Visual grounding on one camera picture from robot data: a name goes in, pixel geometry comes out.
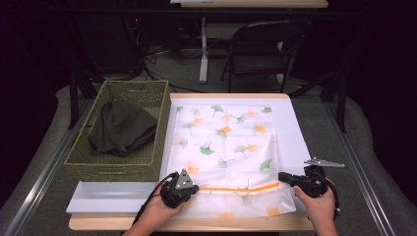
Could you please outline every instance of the gray carpet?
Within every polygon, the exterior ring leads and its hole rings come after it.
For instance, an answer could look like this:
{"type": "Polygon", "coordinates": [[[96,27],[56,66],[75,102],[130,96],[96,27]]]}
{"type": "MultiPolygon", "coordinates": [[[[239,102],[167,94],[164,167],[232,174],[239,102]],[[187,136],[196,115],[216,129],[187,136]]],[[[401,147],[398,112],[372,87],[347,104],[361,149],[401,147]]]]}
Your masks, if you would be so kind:
{"type": "MultiPolygon", "coordinates": [[[[173,53],[162,53],[156,57],[156,61],[155,58],[149,58],[147,64],[149,69],[159,76],[177,87],[182,87],[174,89],[173,92],[188,91],[183,88],[206,92],[226,92],[227,90],[227,81],[219,79],[224,65],[222,59],[210,59],[208,83],[205,85],[198,82],[200,56],[189,58],[173,53]]],[[[137,80],[149,80],[149,77],[146,73],[142,73],[137,80]]],[[[255,83],[249,79],[240,82],[234,81],[234,83],[234,89],[239,92],[276,87],[274,78],[259,79],[255,83]]],[[[303,83],[302,80],[291,78],[285,92],[290,93],[303,83]]],[[[349,161],[350,156],[346,150],[346,144],[336,131],[337,127],[334,126],[332,114],[328,112],[329,107],[331,111],[332,105],[320,102],[318,97],[320,91],[320,88],[312,89],[303,96],[292,99],[292,102],[311,156],[347,165],[343,169],[326,168],[327,175],[336,184],[340,198],[341,213],[336,220],[338,232],[340,235],[392,235],[390,231],[386,234],[382,233],[379,224],[376,223],[369,203],[364,199],[363,190],[354,177],[353,170],[356,166],[352,166],[349,161]]],[[[59,107],[50,130],[20,185],[0,211],[1,235],[4,235],[9,228],[43,167],[54,156],[55,150],[67,132],[67,127],[70,124],[68,88],[60,90],[57,96],[59,107]]],[[[366,173],[365,176],[372,184],[373,191],[378,196],[383,213],[386,214],[385,217],[392,226],[393,232],[396,235],[413,235],[417,229],[415,226],[417,222],[416,207],[402,196],[389,175],[381,167],[372,151],[372,134],[368,123],[360,108],[350,99],[348,99],[346,107],[346,129],[347,134],[342,136],[348,138],[360,159],[366,173]]],[[[34,214],[30,216],[28,225],[24,227],[25,230],[22,234],[119,235],[120,232],[80,232],[69,229],[70,215],[65,212],[64,206],[71,199],[77,183],[77,179],[61,166],[46,193],[41,196],[40,204],[34,214]]],[[[314,232],[282,232],[280,235],[314,235],[314,232]]]]}

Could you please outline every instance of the person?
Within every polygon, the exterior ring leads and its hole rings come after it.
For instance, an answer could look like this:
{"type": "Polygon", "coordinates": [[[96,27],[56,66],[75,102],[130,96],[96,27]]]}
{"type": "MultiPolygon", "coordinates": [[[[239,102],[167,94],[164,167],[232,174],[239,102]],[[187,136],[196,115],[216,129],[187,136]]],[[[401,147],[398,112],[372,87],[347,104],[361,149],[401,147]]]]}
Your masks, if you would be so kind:
{"type": "MultiPolygon", "coordinates": [[[[140,220],[123,234],[124,236],[149,236],[154,230],[162,226],[169,218],[181,212],[184,204],[177,208],[165,205],[159,196],[159,187],[151,199],[140,220]]],[[[298,186],[293,187],[295,195],[306,206],[307,214],[318,236],[336,236],[334,225],[334,194],[328,190],[318,198],[306,195],[298,186]]]]}

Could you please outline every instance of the black cloth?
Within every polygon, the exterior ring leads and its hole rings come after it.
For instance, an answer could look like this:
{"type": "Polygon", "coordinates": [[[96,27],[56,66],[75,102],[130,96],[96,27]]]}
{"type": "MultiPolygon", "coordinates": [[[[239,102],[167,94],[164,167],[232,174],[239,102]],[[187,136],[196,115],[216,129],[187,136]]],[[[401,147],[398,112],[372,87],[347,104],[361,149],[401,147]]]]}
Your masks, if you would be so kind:
{"type": "Polygon", "coordinates": [[[97,151],[125,156],[154,139],[157,120],[141,107],[110,101],[101,109],[101,124],[89,141],[97,151]]]}

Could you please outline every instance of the dark background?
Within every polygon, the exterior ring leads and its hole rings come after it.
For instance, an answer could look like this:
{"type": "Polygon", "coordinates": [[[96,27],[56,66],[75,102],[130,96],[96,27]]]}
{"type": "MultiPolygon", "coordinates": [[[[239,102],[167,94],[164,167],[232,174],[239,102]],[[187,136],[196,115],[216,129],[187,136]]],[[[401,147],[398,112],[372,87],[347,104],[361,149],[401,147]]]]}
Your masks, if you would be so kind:
{"type": "MultiPolygon", "coordinates": [[[[117,7],[126,2],[115,0],[109,4],[117,7]]],[[[329,8],[351,10],[366,3],[346,2],[349,4],[329,1],[329,8]]],[[[75,69],[138,73],[141,52],[132,49],[129,32],[117,34],[110,41],[88,33],[80,37],[82,27],[74,33],[73,26],[83,19],[64,21],[50,16],[44,9],[54,4],[55,1],[0,1],[0,206],[19,183],[50,125],[57,107],[55,92],[69,83],[75,69]],[[94,58],[99,55],[88,55],[85,47],[97,47],[97,51],[107,47],[107,53],[127,59],[107,57],[108,60],[97,61],[94,58]]],[[[378,159],[416,205],[416,4],[386,1],[375,7],[377,20],[367,30],[365,46],[348,75],[347,94],[362,107],[369,120],[378,159]]],[[[113,20],[95,22],[96,28],[119,30],[129,24],[120,18],[113,20]]],[[[88,22],[86,28],[95,29],[88,22]]],[[[332,71],[362,24],[313,22],[311,34],[295,62],[293,76],[309,81],[332,71]]]]}

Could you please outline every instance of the basket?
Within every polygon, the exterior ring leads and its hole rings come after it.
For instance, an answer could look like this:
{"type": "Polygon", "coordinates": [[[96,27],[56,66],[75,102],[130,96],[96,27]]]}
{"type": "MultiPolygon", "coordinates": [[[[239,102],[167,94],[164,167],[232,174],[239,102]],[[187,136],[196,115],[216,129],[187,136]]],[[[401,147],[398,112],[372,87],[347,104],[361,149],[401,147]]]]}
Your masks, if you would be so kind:
{"type": "Polygon", "coordinates": [[[156,182],[170,106],[167,81],[104,82],[64,165],[80,181],[85,182],[156,182]],[[89,135],[96,134],[101,122],[101,108],[112,100],[142,107],[157,119],[154,141],[124,157],[94,150],[89,143],[89,135]]]}

